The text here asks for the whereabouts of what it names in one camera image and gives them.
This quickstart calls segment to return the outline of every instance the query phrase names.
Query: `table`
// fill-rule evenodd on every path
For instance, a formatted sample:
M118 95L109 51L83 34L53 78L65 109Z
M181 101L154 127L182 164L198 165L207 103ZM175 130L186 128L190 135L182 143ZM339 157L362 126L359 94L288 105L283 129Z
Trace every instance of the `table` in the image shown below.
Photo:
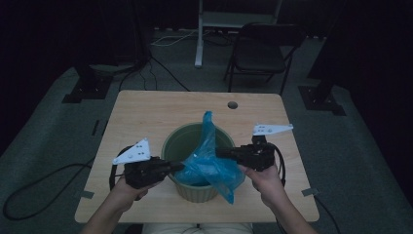
M199 1L198 42L195 55L195 67L197 68L201 68L203 65L204 26L241 28L249 22L276 23L282 6L282 0L277 0L276 9L272 15L206 12L204 11L204 0Z
M238 108L227 104L235 101ZM85 186L92 199L82 197L75 214L78 222L87 222L109 193L111 162L126 146L147 137L153 156L160 156L164 141L176 128L202 122L205 111L213 113L213 123L227 132L236 146L251 143L256 123L288 125L288 118L278 95L122 91L119 93L97 151ZM283 154L286 167L285 190L292 203L308 221L319 219L314 197L304 197L310 188L292 131L267 136ZM274 222L274 215L261 202L250 179L235 191L230 205L220 195L206 203L191 203L181 198L167 177L149 190L139 202L124 213L120 222Z

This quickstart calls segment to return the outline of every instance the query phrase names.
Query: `wire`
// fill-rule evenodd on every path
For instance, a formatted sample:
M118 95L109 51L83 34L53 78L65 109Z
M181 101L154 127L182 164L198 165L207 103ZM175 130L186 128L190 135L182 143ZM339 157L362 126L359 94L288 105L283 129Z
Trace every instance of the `wire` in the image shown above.
M154 58L151 54L151 59L153 59L155 62L157 62L161 67L164 68L165 71L169 73L169 75L186 91L191 92L188 88L186 88L173 74L170 72L163 64L161 64L156 58Z
M149 60L148 62L149 62L149 65L150 65L149 73L151 73L152 76L154 77L154 80L155 80L155 90L158 91L158 80L156 79L156 75L152 72L152 62L151 62L151 60Z
M280 224L279 220L276 219L276 221L277 221L277 226L279 227L280 232L281 232L282 234L286 234L286 232L285 232L285 230L283 229L282 225Z
M326 212L328 213L328 215L330 216L330 218L331 218L331 220L333 221L334 226L335 226L335 228L336 228L336 230L337 230L337 233L341 234L340 227L338 226L337 221L335 220L333 214L331 214L331 212L328 210L328 208L325 206L325 204L317 197L317 195L315 195L314 198L315 198L316 201L325 209L325 211L326 211Z
M119 75L119 74L122 74L122 73L133 70L134 66L129 66L129 67L122 68L122 69L119 69L119 70L114 70L114 71L99 70L98 68L92 67L92 66L91 66L91 69L94 70L94 74L97 75L97 76L115 76L115 75Z
M221 44L221 43L217 43L217 42L214 42L214 41L211 41L211 40L207 39L207 38L212 37L212 36L213 37L219 36L219 37L225 39L225 43ZM230 35L225 35L222 32L215 31L212 35L209 35L208 37L205 37L204 42L206 42L207 44L211 44L213 46L228 47L228 46L232 46L234 44L234 39L232 39L230 37Z
M285 186L285 162L283 160L282 153L280 152L279 148L276 145L274 145L274 146L276 147L276 151L279 154L279 158L280 158L279 173L282 172L282 176L281 176L282 186Z
M122 84L124 84L125 80L128 78L128 76L130 76L132 73L134 73L136 70L132 69L130 72L128 72L128 74L126 74L124 76L124 78L122 78L121 84L119 84L119 88L118 88L118 92L121 92L122 90Z
M162 37L162 38L154 41L153 43L151 43L151 46L159 46L159 47L172 46L172 45L174 45L174 44L182 41L183 39L190 37L190 36L191 36L192 34L194 34L195 32L197 32L197 31L196 31L196 30L195 30L195 31L192 31L191 33L189 33L188 35L185 35L185 36L165 36L165 37ZM174 41L174 42L172 42L172 43L169 43L169 44L163 44L163 45L157 44L158 42L160 42L160 41L162 41L162 40L165 40L165 39L169 39L169 38L179 38L179 39L176 40L176 41Z
M49 173L49 174L47 174L47 175L44 175L43 177L41 177L41 178L39 178L39 179L37 179L37 180L35 180L35 181L33 181L33 182L30 182L30 183L28 183L27 185L23 186L22 188L16 190L14 193L12 193L12 194L6 199L6 202L5 202L4 205L3 205L3 216L4 216L5 218L9 219L9 220L18 221L18 220L29 219L29 218L32 218L32 217L34 217L34 216L42 213L43 211L45 211L45 210L61 195L61 193L69 186L69 184L76 178L76 176L77 176L83 169L85 169L85 168L91 168L91 166L89 166L89 163L90 163L91 161L93 161L93 160L94 160L94 157L93 157L91 160L89 160L86 164L70 164L70 165L64 166L64 167L62 167L62 168L59 168L59 169L57 169L57 170L54 170L53 172L51 172L51 173ZM35 213L29 214L29 215L25 215L25 216L13 216L13 215L11 215L11 214L9 213L9 210L8 210L9 203L13 200L13 198L15 198L17 195L19 195L22 191L24 191L24 190L26 190L26 189L28 189L28 188L36 185L37 183L43 181L44 179L46 179L46 178L48 178L48 177L50 177L50 176L52 176L52 175L54 175L54 174L62 171L62 170L65 170L65 169L68 169L68 168L71 168L71 167L82 167L82 168L79 169L79 171L78 171L71 179L69 179L69 181L63 186L62 189L60 189L60 191L58 191L57 195L56 195L45 207L41 208L40 210L38 210L38 211L35 212Z
M142 71L139 71L139 75L140 77L142 77L143 80L143 90L147 91L148 89L146 89L146 78L142 75Z
M186 228L185 230L183 230L183 231L181 232L181 234L193 234L193 233L196 233L196 232L199 231L199 230L201 230L201 228L199 228L198 225L197 225L197 227L188 227L188 228Z

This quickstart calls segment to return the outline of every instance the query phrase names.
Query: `hand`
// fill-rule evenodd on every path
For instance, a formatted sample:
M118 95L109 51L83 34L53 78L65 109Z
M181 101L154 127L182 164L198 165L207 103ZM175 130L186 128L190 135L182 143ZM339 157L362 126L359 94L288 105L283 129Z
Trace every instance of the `hand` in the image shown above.
M267 207L273 207L277 194L284 195L284 189L276 165L263 172L257 172L242 165L239 165L239 167L246 176L251 178L252 185L261 193L261 200Z
M159 183L160 182L157 182L139 189L135 189L129 186L126 183L125 178L122 176L119 178L115 187L113 187L113 190L110 192L108 199L111 199L113 205L116 206L117 210L123 213L131 208L131 205L133 204L133 201L135 199L140 200L146 194L148 194L148 190L150 188L155 187Z

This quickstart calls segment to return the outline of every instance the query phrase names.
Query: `blue plastic bag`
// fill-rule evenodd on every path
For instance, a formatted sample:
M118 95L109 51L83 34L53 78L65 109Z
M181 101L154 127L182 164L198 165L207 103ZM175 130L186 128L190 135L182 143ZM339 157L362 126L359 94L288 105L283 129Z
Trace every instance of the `blue plastic bag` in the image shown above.
M215 154L215 126L212 112L204 115L201 140L198 147L182 162L185 169L175 178L193 186L211 184L230 204L234 204L234 191L244 182L245 175L235 161L217 158Z

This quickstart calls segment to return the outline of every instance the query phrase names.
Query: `black cable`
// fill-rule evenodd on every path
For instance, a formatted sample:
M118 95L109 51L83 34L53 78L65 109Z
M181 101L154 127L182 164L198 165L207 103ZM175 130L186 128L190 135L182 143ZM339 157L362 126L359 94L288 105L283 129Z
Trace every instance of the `black cable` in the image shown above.
M214 42L214 41L211 41L211 40L207 39L208 37L215 37L215 36L218 36L218 37L221 37L221 38L225 39L226 42L221 44L221 43L217 43L217 42ZM211 44L211 45L219 46L219 47L228 47L228 46L232 46L234 44L234 40L229 35L225 35L224 33L217 32L217 31L215 31L215 33L213 33L212 35L208 34L208 35L204 36L203 40L206 44Z
M277 226L279 227L279 230L282 234L286 234L286 231L283 229L282 225L280 224L278 220L277 220Z
M285 162L283 160L282 153L280 152L279 148L276 145L274 145L274 146L276 147L276 151L279 154L279 158L280 158L279 173L282 172L282 176L281 176L282 186L285 186Z
M334 223L334 226L337 230L337 233L341 234L340 228L337 224L337 221L335 220L333 214L331 214L331 212L328 210L328 208L325 206L325 204L317 197L317 195L314 196L314 198L316 199L316 201L324 208L324 210L328 213L328 215L330 216L331 220Z
M163 64L161 64L156 58L154 58L151 54L151 59L153 59L155 62L157 62L161 67L164 68L165 71L169 73L169 75L186 91L191 92L188 88L186 88L173 74L170 72Z
M35 180L35 181L33 181L33 182L30 182L30 183L28 183L27 185L23 186L22 188L16 190L14 193L12 193L12 194L6 199L6 202L5 202L4 205L3 205L3 216L4 216L5 218L9 219L9 220L18 221L18 220L24 220L24 219L32 218L32 217L34 217L34 216L42 213L45 209L47 209L47 208L61 195L61 193L69 186L69 184L76 178L76 176L77 176L83 169L85 169L85 168L91 168L91 166L89 166L89 163L90 163L91 161L93 161L93 160L94 160L94 157L93 157L91 160L89 160L86 164L70 164L70 165L64 166L64 167L59 168L59 169L57 169L57 170L55 170L55 171L53 171L53 172L51 172L51 173L49 173L49 174L47 174L47 175L44 175L43 177L41 177L41 178L39 178L39 179L37 179L37 180ZM9 211L8 211L9 203L13 200L14 197L16 197L17 195L19 195L23 190L25 190L25 189L27 189L27 188L30 188L30 187L32 187L32 186L34 186L34 185L36 185L37 183L43 181L44 179L46 179L46 178L48 178L48 177L50 177L50 176L52 176L52 175L54 175L54 174L56 174L56 173L64 170L64 169L71 168L71 167L82 167L82 168L79 169L79 171L78 171L71 179L69 179L69 181L63 186L62 189L60 189L60 191L58 191L57 195L56 195L45 207L43 207L42 209L40 209L39 211L37 211L37 212L35 212L35 213L33 213L33 214L29 214L29 215L26 215L26 216L17 217L17 216L12 216L12 215L9 213Z
M198 226L198 224L197 224L197 227L188 227L188 228L186 228L185 230L183 230L182 232L181 232L181 234L193 234L193 233L196 233L197 231L199 231L199 230L202 230L202 228L201 227L199 227Z
M149 73L151 73L152 76L154 77L154 80L155 80L155 90L158 91L158 80L156 79L156 75L152 72L152 62L151 62L150 60L149 60L149 65L150 65Z
M110 170L110 176L109 176L109 188L110 190L115 187L115 177L116 177L116 170L118 169L118 165L112 165L112 169Z
M146 89L146 78L142 75L142 70L139 71L139 75L143 80L143 90L147 91L148 89Z
M122 84L124 84L124 82L125 82L125 80L128 78L128 76L130 76L130 75L131 75L132 73L134 73L135 71L136 71L135 69L132 69L130 72L128 72L128 74L126 74L126 75L124 76L124 78L122 78L121 84L119 84L118 92L121 92Z

